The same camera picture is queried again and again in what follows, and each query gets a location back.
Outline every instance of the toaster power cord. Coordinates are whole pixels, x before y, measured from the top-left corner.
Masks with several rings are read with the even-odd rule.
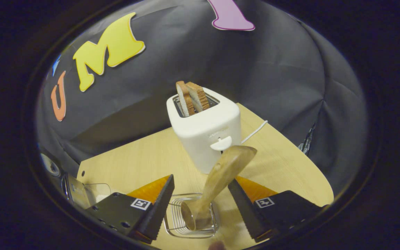
[[[262,125],[260,125],[260,127],[259,127],[258,129],[256,129],[254,132],[252,132],[251,134],[249,134],[245,139],[243,139],[242,144],[243,144],[245,141],[247,141],[251,136],[253,136],[255,133],[257,133],[257,131],[261,130],[262,127],[263,127],[265,124],[267,124],[267,123],[268,123],[267,120],[264,121],[264,122],[262,123]]]

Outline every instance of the wooden table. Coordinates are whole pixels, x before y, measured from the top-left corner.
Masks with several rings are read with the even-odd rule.
[[[263,120],[238,104],[241,112],[242,138],[256,130]],[[332,189],[321,171],[292,142],[266,124],[244,145],[258,150],[240,176],[276,192],[292,190],[318,206],[333,201]],[[129,193],[168,174],[174,175],[173,194],[201,192],[206,174],[200,173],[172,128],[141,138],[81,163],[78,180],[84,184],[107,183],[112,191]],[[206,250],[217,240],[228,250],[255,245],[243,223],[228,189],[215,200],[220,228],[209,239],[181,239],[165,231],[162,223],[152,246],[161,249]]]

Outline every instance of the toaster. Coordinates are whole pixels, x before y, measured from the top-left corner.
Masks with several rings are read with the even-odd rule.
[[[240,109],[233,101],[203,87],[209,109],[185,117],[178,95],[166,101],[169,119],[175,134],[196,168],[209,174],[221,153],[232,145],[240,145]]]

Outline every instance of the wooden spoon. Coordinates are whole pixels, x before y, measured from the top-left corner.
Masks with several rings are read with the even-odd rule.
[[[256,153],[257,149],[247,146],[232,146],[223,152],[206,179],[202,197],[181,204],[181,214],[187,228],[197,231],[212,225],[209,205]]]

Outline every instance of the wire toast rack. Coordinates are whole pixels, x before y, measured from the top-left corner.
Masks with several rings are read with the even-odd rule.
[[[214,212],[213,203],[209,209],[211,212],[212,225],[208,228],[199,231],[191,231],[184,223],[181,215],[181,203],[188,200],[200,199],[201,193],[184,193],[175,194],[172,196],[172,201],[166,209],[163,222],[165,223],[166,232],[174,237],[188,238],[188,239],[205,239],[214,236],[219,229],[218,217]]]

